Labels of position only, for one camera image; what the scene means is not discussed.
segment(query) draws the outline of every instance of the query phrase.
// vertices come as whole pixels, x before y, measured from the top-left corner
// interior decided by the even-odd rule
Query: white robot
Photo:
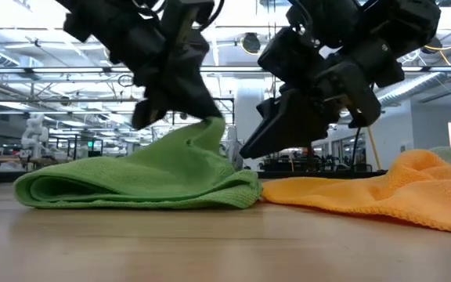
[[[41,143],[48,141],[48,129],[43,126],[45,120],[44,114],[31,114],[27,120],[27,127],[22,135],[20,142],[23,149],[20,151],[20,157],[40,158],[41,152],[46,150]]]

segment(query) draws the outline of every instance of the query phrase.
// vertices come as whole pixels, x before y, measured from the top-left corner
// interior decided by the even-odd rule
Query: pole
[[[78,134],[74,134],[74,160],[76,160],[77,151],[78,151]]]

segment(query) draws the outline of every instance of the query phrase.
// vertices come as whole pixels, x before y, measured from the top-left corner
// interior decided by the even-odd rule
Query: yellow cable
[[[451,66],[450,61],[448,60],[448,58],[445,56],[445,53],[443,51],[439,51],[439,54],[442,56],[443,60],[446,62],[447,65]]]
[[[240,46],[241,46],[241,49],[242,49],[246,54],[248,54],[248,55],[258,56],[258,52],[256,52],[256,53],[248,52],[248,51],[243,47],[243,39],[244,39],[244,38],[241,38],[241,39],[240,39]]]
[[[379,160],[379,154],[377,153],[377,148],[375,147],[375,141],[373,141],[372,130],[370,126],[366,128],[368,130],[368,136],[370,137],[370,142],[372,143],[373,155],[375,156],[375,162],[377,163],[378,170],[381,170],[381,161]]]
[[[436,48],[436,47],[431,47],[431,46],[426,45],[424,47],[427,48],[427,49],[437,50],[437,51],[445,51],[445,50],[450,50],[451,49],[451,46],[444,47],[444,48]]]
[[[442,56],[443,60],[445,60],[446,64],[451,66],[450,61],[448,61],[448,58],[446,58],[445,53],[442,50],[439,51],[439,54]]]

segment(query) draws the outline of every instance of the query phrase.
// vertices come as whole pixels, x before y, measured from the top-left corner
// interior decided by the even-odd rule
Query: machine
[[[42,144],[48,142],[48,129],[43,126],[44,114],[31,114],[27,119],[25,132],[20,142],[22,150],[19,152],[21,158],[40,158],[43,150],[47,150]]]
[[[133,72],[134,85],[146,86],[146,99],[133,114],[134,128],[169,110],[197,118],[221,116],[200,75],[209,50],[200,32],[216,19],[224,0],[213,14],[214,0],[164,0],[156,11],[157,0],[57,2],[70,10],[66,32],[82,42],[94,35],[110,50],[113,63]],[[257,106],[263,121],[241,149],[245,158],[326,138],[329,124],[344,109],[352,116],[350,127],[373,124],[381,105],[370,86],[404,79],[397,58],[433,40],[441,14],[433,0],[290,3],[290,26],[275,35],[258,60],[285,84],[280,97]],[[338,51],[323,58],[324,46]]]

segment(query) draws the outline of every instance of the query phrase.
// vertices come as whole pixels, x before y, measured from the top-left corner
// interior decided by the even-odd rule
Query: table surface
[[[383,217],[37,210],[0,185],[0,281],[451,281],[451,233]]]

